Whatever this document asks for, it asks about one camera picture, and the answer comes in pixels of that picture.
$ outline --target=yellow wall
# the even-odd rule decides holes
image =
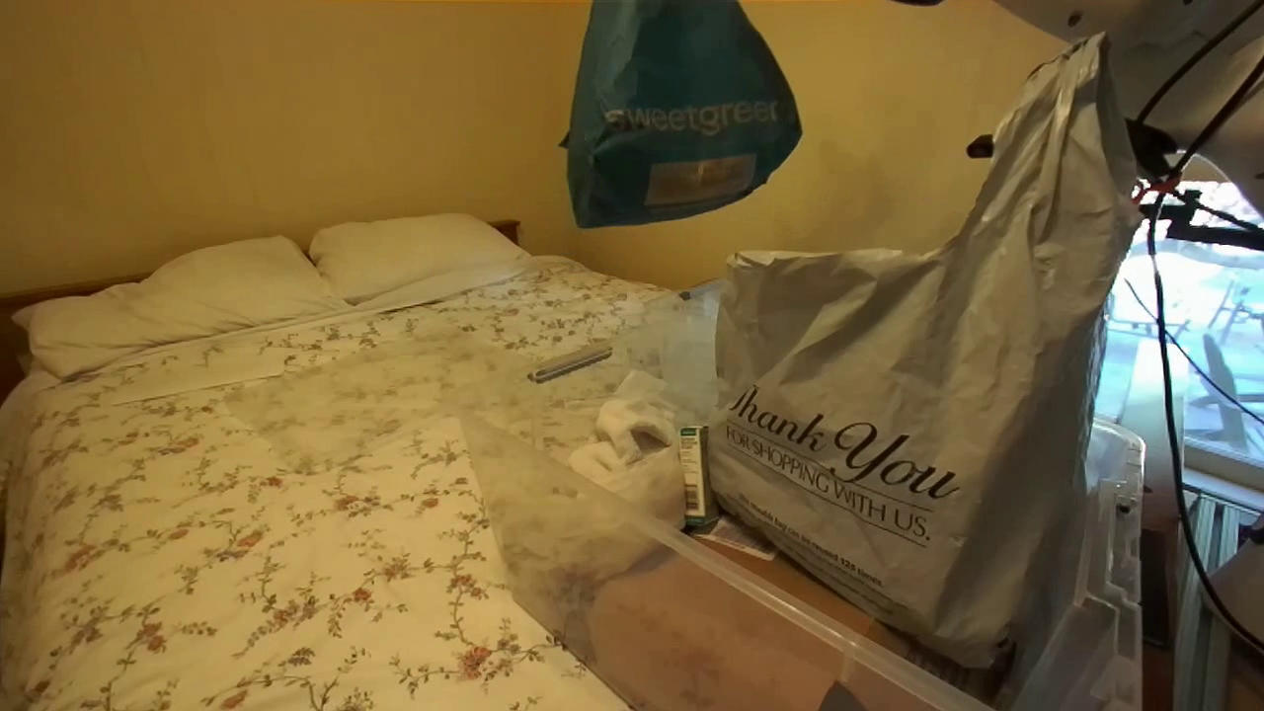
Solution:
[[[748,200],[653,228],[587,228],[587,264],[694,284],[736,250],[932,250],[953,236],[1022,75],[1061,50],[992,0],[748,0],[807,121],[791,162]]]
[[[0,297],[423,210],[562,250],[572,37],[532,0],[4,0]]]
[[[4,0],[0,297],[191,243],[471,210],[524,243],[691,284],[748,243],[938,243],[959,151],[1060,46],[992,0],[748,0],[807,139],[751,200],[575,233],[556,139],[587,0]]]

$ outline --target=cord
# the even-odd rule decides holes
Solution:
[[[1153,328],[1157,328],[1157,363],[1163,363],[1163,409],[1164,409],[1164,430],[1168,430],[1168,458],[1172,458],[1172,484],[1177,496],[1184,496],[1184,455],[1181,455],[1181,430],[1177,430],[1177,387],[1172,387],[1172,355],[1168,355],[1168,321],[1164,321],[1164,284],[1163,284],[1163,268],[1157,268],[1157,210],[1147,220],[1147,254],[1148,254],[1148,271],[1153,271]],[[1201,591],[1214,599],[1214,607],[1222,612],[1222,621],[1255,650],[1264,650],[1264,638],[1255,631],[1250,631],[1234,607],[1223,603],[1223,595],[1217,591],[1197,540],[1193,540],[1193,521],[1189,521],[1189,505],[1177,501],[1177,517],[1181,517],[1181,540],[1189,552],[1189,565],[1197,573]]]
[[[1136,110],[1136,121],[1147,125],[1147,117],[1157,110],[1157,104],[1163,104],[1214,46],[1222,46],[1238,26],[1243,26],[1259,9],[1264,9],[1264,0],[1255,0],[1254,9],[1243,9],[1242,17],[1234,17],[1207,42],[1201,42],[1201,46],[1148,95],[1148,104]]]
[[[1238,26],[1243,26],[1255,13],[1264,9],[1264,0],[1255,0],[1254,9],[1243,9],[1229,26],[1222,26],[1204,46],[1197,46],[1140,106],[1136,125],[1147,125],[1147,117],[1153,114],[1153,106],[1214,50],[1222,46]],[[1163,401],[1164,401],[1164,430],[1168,430],[1168,458],[1172,458],[1172,484],[1177,484],[1177,521],[1181,521],[1181,537],[1184,537],[1184,552],[1189,565],[1201,579],[1201,591],[1207,595],[1207,603],[1217,607],[1217,616],[1254,646],[1264,650],[1264,638],[1255,631],[1250,631],[1234,607],[1222,599],[1217,586],[1207,579],[1207,570],[1197,552],[1193,540],[1193,521],[1189,521],[1189,505],[1184,505],[1184,462],[1181,462],[1181,430],[1177,430],[1177,399],[1172,399],[1172,350],[1168,350],[1168,321],[1164,321],[1164,284],[1163,284],[1163,264],[1157,264],[1157,218],[1163,218],[1163,200],[1168,196],[1168,188],[1181,182],[1184,167],[1193,162],[1193,153],[1250,104],[1255,78],[1264,71],[1264,58],[1243,75],[1243,81],[1223,97],[1223,106],[1197,131],[1197,139],[1184,145],[1184,153],[1172,162],[1168,175],[1163,175],[1157,196],[1153,196],[1153,212],[1147,220],[1147,254],[1148,254],[1148,271],[1153,271],[1153,328],[1157,328],[1157,363],[1163,363]]]

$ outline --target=shopping bag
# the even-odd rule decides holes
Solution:
[[[1099,315],[1136,224],[1099,67],[1084,42],[1026,78],[943,250],[728,271],[714,501],[963,667],[1010,650],[1088,511]]]
[[[593,0],[566,139],[575,224],[730,205],[798,133],[791,81],[740,0]]]

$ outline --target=blue plastic bag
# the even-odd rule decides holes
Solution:
[[[582,224],[730,205],[798,133],[791,81],[740,0],[593,0],[566,139]]]

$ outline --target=floral bedspread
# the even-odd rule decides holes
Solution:
[[[536,261],[11,399],[0,706],[622,706],[514,603],[449,399],[670,299]]]

